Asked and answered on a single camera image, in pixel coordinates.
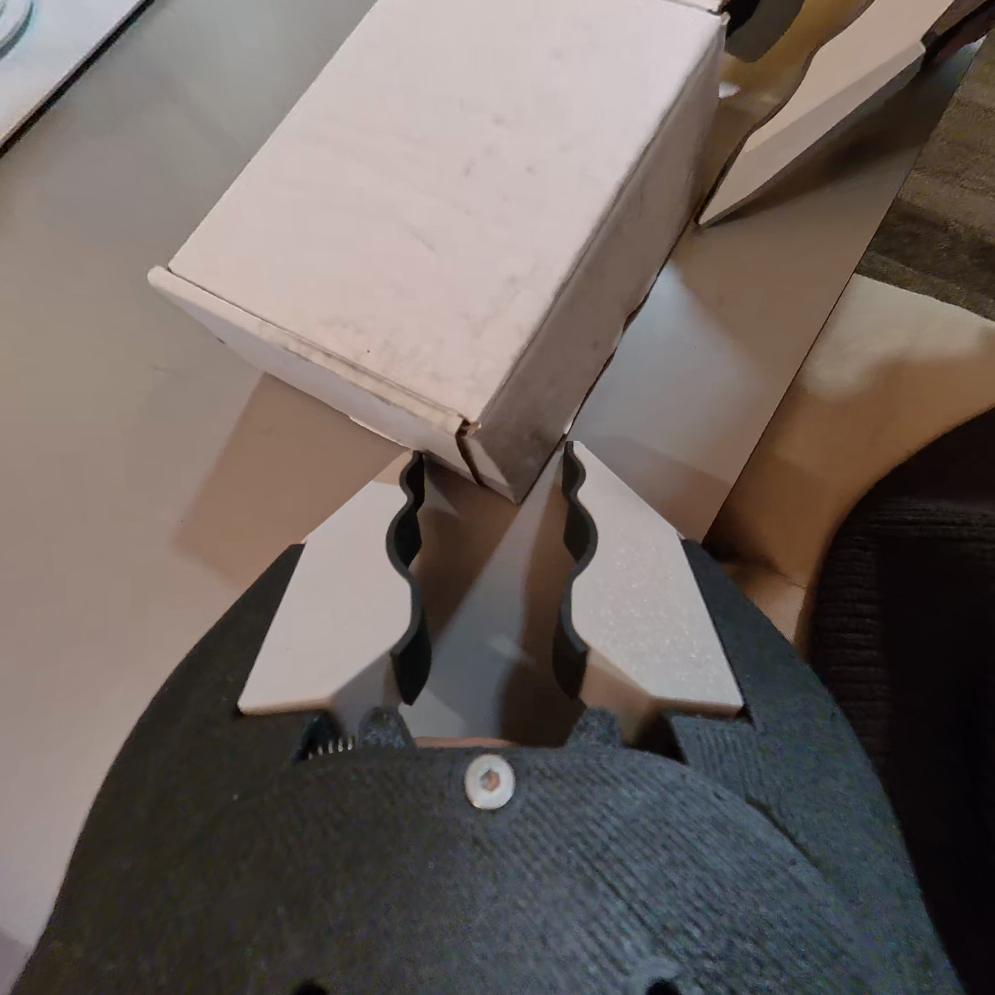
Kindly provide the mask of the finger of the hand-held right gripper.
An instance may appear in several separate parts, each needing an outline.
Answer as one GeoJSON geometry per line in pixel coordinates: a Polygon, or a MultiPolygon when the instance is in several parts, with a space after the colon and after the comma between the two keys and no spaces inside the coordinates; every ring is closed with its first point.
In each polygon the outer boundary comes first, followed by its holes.
{"type": "MultiPolygon", "coordinates": [[[[746,6],[747,2],[729,2],[726,8],[728,34],[718,111],[720,161],[732,161],[750,134],[788,102],[825,46],[855,41],[921,41],[926,50],[927,37],[949,19],[954,3],[754,2],[748,16],[746,6]]],[[[906,77],[923,55],[894,80],[906,77]]],[[[888,91],[894,80],[863,106],[888,91]]],[[[863,106],[811,149],[824,143],[863,106]]]]}
{"type": "Polygon", "coordinates": [[[732,159],[699,216],[710,226],[753,199],[925,52],[921,41],[855,41],[825,46],[798,90],[754,130],[732,159]]]}

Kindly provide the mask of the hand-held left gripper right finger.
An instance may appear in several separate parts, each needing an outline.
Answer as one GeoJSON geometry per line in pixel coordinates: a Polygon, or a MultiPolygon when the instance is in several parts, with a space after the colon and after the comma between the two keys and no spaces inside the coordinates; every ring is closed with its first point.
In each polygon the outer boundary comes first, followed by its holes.
{"type": "Polygon", "coordinates": [[[617,717],[738,716],[740,686],[678,530],[579,442],[565,444],[561,486],[574,566],[553,638],[560,689],[617,717]]]}

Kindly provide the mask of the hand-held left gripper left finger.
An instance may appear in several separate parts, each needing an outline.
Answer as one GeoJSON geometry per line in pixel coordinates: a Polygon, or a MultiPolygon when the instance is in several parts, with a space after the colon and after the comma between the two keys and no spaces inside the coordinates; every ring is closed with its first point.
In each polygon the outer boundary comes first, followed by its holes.
{"type": "Polygon", "coordinates": [[[416,702],[432,663],[411,571],[424,500],[424,456],[407,452],[305,538],[242,690],[242,714],[362,717],[416,702]]]}

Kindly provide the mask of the white mailer box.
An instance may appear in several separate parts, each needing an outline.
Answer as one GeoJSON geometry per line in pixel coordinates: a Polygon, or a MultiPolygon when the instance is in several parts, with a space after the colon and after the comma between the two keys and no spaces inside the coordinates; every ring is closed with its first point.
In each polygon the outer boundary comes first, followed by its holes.
{"type": "Polygon", "coordinates": [[[520,503],[686,229],[717,2],[383,1],[149,283],[520,503]]]}

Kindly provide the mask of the grey desk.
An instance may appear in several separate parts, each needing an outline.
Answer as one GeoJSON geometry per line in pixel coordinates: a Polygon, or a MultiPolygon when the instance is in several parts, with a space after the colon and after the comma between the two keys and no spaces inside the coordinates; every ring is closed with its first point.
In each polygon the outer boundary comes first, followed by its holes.
{"type": "MultiPolygon", "coordinates": [[[[160,685],[397,454],[148,283],[368,2],[154,2],[2,156],[2,988],[160,685]]],[[[691,231],[574,435],[703,538],[974,53],[691,231]]]]}

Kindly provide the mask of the person's black knit sweater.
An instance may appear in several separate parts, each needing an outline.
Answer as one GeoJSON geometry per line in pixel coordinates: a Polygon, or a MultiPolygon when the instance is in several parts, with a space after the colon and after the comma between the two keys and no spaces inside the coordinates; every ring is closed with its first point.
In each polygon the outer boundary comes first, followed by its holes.
{"type": "Polygon", "coordinates": [[[877,768],[967,993],[994,992],[994,412],[854,505],[808,654],[877,768]]]}

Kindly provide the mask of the instruction sheet on stand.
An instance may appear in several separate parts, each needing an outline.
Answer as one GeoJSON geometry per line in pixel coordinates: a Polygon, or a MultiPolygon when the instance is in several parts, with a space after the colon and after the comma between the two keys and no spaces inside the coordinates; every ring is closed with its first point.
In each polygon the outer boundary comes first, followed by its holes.
{"type": "Polygon", "coordinates": [[[56,105],[149,1],[1,3],[1,153],[56,105]]]}

